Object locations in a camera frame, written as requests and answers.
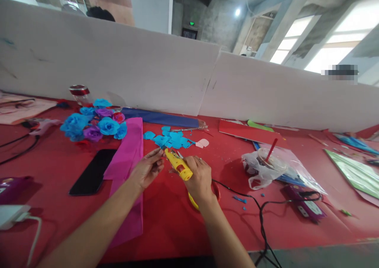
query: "glass jar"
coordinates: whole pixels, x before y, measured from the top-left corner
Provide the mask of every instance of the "glass jar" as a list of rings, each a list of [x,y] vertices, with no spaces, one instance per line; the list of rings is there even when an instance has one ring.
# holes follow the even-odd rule
[[[85,85],[72,85],[69,90],[75,101],[82,107],[90,107],[94,102],[88,87]]]

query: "black smartphone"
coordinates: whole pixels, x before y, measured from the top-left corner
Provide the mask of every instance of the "black smartphone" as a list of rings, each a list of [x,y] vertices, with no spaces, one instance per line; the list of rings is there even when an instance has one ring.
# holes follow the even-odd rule
[[[101,149],[92,159],[68,194],[70,196],[87,196],[95,194],[103,182],[103,175],[110,164],[116,149]]]

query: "black cable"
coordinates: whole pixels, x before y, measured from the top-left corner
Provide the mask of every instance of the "black cable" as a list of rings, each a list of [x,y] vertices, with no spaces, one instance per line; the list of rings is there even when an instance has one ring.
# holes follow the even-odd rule
[[[30,150],[31,150],[31,149],[37,144],[37,142],[38,142],[38,140],[39,140],[39,136],[35,136],[35,137],[36,137],[36,140],[34,141],[34,143],[33,143],[30,147],[28,147],[28,148],[27,148],[26,150],[24,150],[23,152],[21,152],[21,153],[15,155],[15,156],[13,156],[13,157],[11,157],[11,158],[9,158],[9,159],[6,159],[6,160],[0,162],[0,165],[3,165],[4,163],[7,163],[8,161],[11,161],[11,160],[13,160],[13,159],[15,159],[15,158],[17,158],[17,157],[23,155],[24,153],[27,153],[28,151],[30,151]]]
[[[265,206],[267,204],[286,204],[286,203],[290,203],[290,202],[296,202],[296,201],[299,201],[299,202],[310,202],[310,201],[318,201],[321,199],[321,194],[319,192],[316,192],[316,191],[310,191],[310,192],[303,192],[301,195],[302,196],[311,196],[313,194],[318,194],[318,197],[317,198],[314,198],[314,199],[294,199],[294,200],[286,200],[286,201],[282,201],[282,202],[275,202],[275,201],[267,201],[267,202],[264,202],[261,205],[259,205],[257,199],[255,199],[252,195],[247,195],[247,194],[243,194],[243,193],[239,193],[231,188],[229,188],[228,186],[224,185],[223,183],[215,180],[215,179],[212,179],[213,182],[216,182],[218,184],[220,184],[221,186],[224,186],[226,189],[238,194],[238,195],[241,195],[241,196],[244,196],[244,197],[249,197],[249,198],[252,198],[257,207],[259,208],[259,220],[261,222],[261,234],[262,234],[262,237],[263,237],[263,240],[265,241],[265,249],[263,252],[261,252],[261,255],[258,257],[258,259],[256,260],[255,262],[255,266],[257,267],[258,264],[260,263],[260,261],[264,258],[266,258],[272,265],[274,265],[276,268],[282,268],[282,266],[280,265],[280,262],[278,261],[278,259],[276,258],[276,255],[274,253],[274,251],[272,250],[271,246],[269,245],[268,241],[267,241],[267,237],[266,237],[266,232],[265,232],[265,227],[263,226],[263,209],[265,208]],[[267,257],[267,251],[270,250],[272,255],[274,256],[275,258],[275,261],[278,265],[276,265],[271,259],[269,259]]]
[[[5,144],[2,144],[2,145],[0,145],[0,147],[3,147],[3,146],[6,146],[6,145],[9,145],[9,144],[14,143],[14,142],[17,142],[18,140],[21,140],[21,139],[23,139],[23,138],[26,138],[27,136],[29,136],[29,134],[26,134],[26,135],[24,135],[24,136],[22,136],[22,137],[20,137],[20,138],[17,138],[17,139],[15,139],[15,140],[11,141],[11,142],[7,142],[7,143],[5,143]]]

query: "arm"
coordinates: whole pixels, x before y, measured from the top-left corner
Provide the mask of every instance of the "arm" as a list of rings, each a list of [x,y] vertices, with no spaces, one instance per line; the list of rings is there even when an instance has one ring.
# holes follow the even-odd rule
[[[210,166],[197,156],[187,157],[185,161],[192,170],[193,176],[184,183],[199,206],[217,266],[255,267],[212,192]]]
[[[130,178],[37,266],[96,267],[139,195],[163,169],[163,151],[143,157]]]

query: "red lid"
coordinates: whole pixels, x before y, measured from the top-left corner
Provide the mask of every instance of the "red lid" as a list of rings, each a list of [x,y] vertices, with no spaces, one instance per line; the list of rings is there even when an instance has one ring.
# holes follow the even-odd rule
[[[76,96],[84,96],[90,93],[88,87],[84,85],[72,85],[68,90],[70,90],[72,95]]]

